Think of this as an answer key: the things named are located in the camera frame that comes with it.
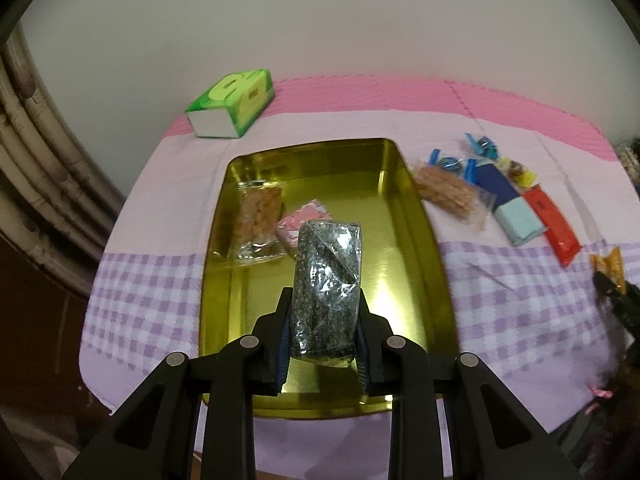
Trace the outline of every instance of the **metal tray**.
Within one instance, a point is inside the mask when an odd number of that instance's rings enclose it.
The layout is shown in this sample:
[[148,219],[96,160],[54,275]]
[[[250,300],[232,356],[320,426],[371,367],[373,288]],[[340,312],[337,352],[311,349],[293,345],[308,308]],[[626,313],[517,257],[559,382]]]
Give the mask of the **metal tray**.
[[[438,246],[398,147],[388,139],[331,140],[240,156],[226,168],[205,262],[200,353],[251,332],[292,286],[290,256],[248,266],[228,253],[238,183],[282,188],[285,210],[317,198],[334,219],[362,225],[362,290],[394,333],[436,354],[458,353],[456,325]],[[332,418],[379,412],[390,399],[361,394],[355,366],[328,368],[292,359],[278,397],[255,397],[254,415]]]

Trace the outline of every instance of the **pink wrapped candy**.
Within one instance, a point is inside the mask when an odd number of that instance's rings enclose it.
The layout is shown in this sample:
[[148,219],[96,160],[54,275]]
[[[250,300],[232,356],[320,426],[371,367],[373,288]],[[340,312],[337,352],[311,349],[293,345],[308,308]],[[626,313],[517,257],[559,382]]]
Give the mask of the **pink wrapped candy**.
[[312,200],[303,205],[300,209],[289,213],[277,222],[276,236],[289,248],[293,253],[298,252],[298,231],[302,224],[308,220],[324,219],[331,220],[331,215],[319,200]]

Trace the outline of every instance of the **triangular cutout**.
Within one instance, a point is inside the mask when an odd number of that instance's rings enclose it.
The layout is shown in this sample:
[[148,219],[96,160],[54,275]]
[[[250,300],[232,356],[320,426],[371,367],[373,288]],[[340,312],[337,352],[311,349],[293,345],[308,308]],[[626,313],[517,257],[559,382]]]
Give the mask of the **triangular cutout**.
[[139,450],[149,447],[162,396],[164,396],[164,386],[156,384],[137,409],[116,430],[114,439],[117,443]]
[[524,444],[531,439],[531,432],[491,386],[483,384],[480,392],[489,415],[495,445],[499,449]]

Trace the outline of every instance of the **red wrapper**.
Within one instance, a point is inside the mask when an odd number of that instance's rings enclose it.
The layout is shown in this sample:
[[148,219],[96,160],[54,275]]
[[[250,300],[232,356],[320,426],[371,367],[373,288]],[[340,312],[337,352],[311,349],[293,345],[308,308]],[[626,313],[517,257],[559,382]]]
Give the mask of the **red wrapper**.
[[582,248],[578,238],[575,237],[574,230],[540,186],[532,187],[522,196],[547,227],[546,239],[556,253],[560,265],[566,267]]

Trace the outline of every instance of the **purple fabric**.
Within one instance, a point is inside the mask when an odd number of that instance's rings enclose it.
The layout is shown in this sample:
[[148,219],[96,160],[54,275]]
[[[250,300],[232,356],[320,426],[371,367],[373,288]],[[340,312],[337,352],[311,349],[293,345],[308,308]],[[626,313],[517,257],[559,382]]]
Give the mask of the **purple fabric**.
[[[640,244],[621,249],[626,278],[640,282]],[[508,378],[606,337],[622,341],[619,324],[607,304],[596,303],[591,283],[589,252],[609,250],[604,244],[585,247],[562,269],[548,246],[442,243],[462,349],[477,353],[498,376]],[[196,356],[203,270],[203,254],[105,254],[82,346],[144,374],[169,352]]]

